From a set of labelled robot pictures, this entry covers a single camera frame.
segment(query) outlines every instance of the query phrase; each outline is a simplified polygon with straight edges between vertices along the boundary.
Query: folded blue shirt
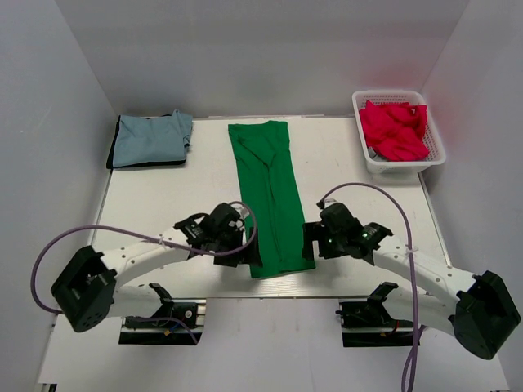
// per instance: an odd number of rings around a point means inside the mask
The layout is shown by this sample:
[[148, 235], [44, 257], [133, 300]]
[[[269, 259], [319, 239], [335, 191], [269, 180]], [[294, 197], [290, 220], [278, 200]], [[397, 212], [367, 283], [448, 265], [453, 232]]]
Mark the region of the folded blue shirt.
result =
[[120, 116], [107, 168], [181, 164], [186, 161], [193, 117], [175, 110], [171, 116]]

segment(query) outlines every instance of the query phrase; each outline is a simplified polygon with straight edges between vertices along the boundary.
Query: white tabletop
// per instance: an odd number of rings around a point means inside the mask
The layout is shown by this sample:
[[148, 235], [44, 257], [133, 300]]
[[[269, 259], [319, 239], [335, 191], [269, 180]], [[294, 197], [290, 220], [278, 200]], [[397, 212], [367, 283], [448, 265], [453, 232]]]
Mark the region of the white tabletop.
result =
[[[315, 204], [335, 185], [349, 181], [376, 184], [376, 179], [364, 168], [354, 119], [277, 119], [288, 123], [293, 169], [306, 221], [320, 219]], [[240, 199], [227, 126], [267, 120], [195, 120], [185, 166], [113, 172], [100, 223], [154, 235], [193, 213], [210, 212], [218, 203]], [[444, 263], [418, 177], [410, 177], [406, 184], [384, 188], [405, 209], [413, 228], [414, 244]], [[400, 214], [375, 190], [351, 187], [339, 190], [333, 197], [345, 203], [363, 224], [376, 221], [405, 238]], [[94, 247], [103, 251], [135, 241], [119, 234], [98, 232]], [[396, 275], [350, 257], [317, 260], [316, 269], [306, 272], [251, 279], [246, 265], [237, 269], [215, 266], [210, 256], [203, 256], [169, 265], [136, 280], [159, 283], [176, 298], [366, 296], [383, 281], [397, 281], [409, 287]]]
[[[114, 171], [101, 223], [159, 234], [194, 212], [239, 198], [229, 123], [194, 122], [192, 149], [179, 168]], [[337, 184], [372, 182], [365, 171], [355, 121], [347, 118], [287, 118], [291, 153], [307, 221], [317, 221], [315, 203]], [[414, 243], [444, 261], [427, 200], [415, 176], [410, 185], [386, 189], [405, 208]], [[371, 189], [345, 189], [335, 198], [361, 222], [377, 221], [399, 235], [398, 212]], [[131, 243], [98, 233], [104, 250]], [[178, 297], [366, 296], [385, 280], [408, 284], [364, 261], [317, 261], [312, 271], [252, 280], [247, 266], [227, 269], [200, 257], [155, 271], [144, 282], [161, 283]], [[400, 390], [406, 347], [345, 349], [334, 314], [337, 299], [211, 299], [196, 347], [119, 345], [119, 318], [75, 333], [59, 316], [38, 378], [59, 392], [266, 392]], [[429, 330], [419, 349], [416, 391], [489, 392], [507, 388], [498, 358], [484, 361], [453, 337]]]

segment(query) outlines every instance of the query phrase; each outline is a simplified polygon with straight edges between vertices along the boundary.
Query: gray panel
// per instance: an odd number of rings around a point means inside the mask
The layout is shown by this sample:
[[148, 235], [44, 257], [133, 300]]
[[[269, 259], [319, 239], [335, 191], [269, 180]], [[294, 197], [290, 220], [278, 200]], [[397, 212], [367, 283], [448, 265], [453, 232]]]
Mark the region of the gray panel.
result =
[[[447, 163], [426, 174], [457, 267], [503, 277], [523, 314], [523, 4], [471, 2], [422, 92]], [[523, 327], [499, 352], [523, 390]]]
[[[114, 112], [52, 0], [0, 5], [0, 379], [32, 391], [52, 317], [33, 303], [34, 259], [55, 235], [93, 221]], [[65, 255], [44, 261], [47, 303]]]
[[117, 112], [347, 114], [419, 90], [465, 0], [58, 0]]

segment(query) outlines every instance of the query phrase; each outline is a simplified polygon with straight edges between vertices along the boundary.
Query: red clothing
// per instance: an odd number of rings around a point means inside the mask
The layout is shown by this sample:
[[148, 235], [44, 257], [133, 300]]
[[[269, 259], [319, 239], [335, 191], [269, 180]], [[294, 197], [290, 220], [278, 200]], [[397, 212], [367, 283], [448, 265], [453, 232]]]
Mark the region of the red clothing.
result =
[[367, 101], [365, 109], [360, 110], [360, 119], [367, 146], [390, 161], [419, 161], [430, 153], [422, 142], [426, 105], [375, 105]]

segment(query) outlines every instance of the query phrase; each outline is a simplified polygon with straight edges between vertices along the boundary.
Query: white laundry basket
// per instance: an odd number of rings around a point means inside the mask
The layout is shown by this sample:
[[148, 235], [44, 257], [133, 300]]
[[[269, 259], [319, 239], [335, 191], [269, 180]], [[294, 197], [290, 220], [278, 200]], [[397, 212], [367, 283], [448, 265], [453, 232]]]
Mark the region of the white laundry basket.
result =
[[441, 165], [445, 161], [445, 150], [441, 143], [440, 135], [438, 135], [438, 131], [434, 125], [434, 121], [432, 121], [432, 116], [428, 107], [427, 126], [425, 136], [423, 137], [423, 144], [428, 148], [430, 153], [424, 160], [412, 162], [380, 162], [374, 161], [370, 158], [360, 119], [360, 109], [363, 109], [367, 105], [368, 100], [376, 105], [401, 102], [409, 102], [411, 105], [426, 105], [426, 103], [421, 94], [418, 94], [416, 91], [367, 90], [357, 91], [352, 94], [352, 104], [354, 105], [354, 113], [358, 124], [358, 131], [360, 133], [361, 146], [363, 147], [365, 162], [369, 172], [373, 174], [419, 173], [430, 166]]

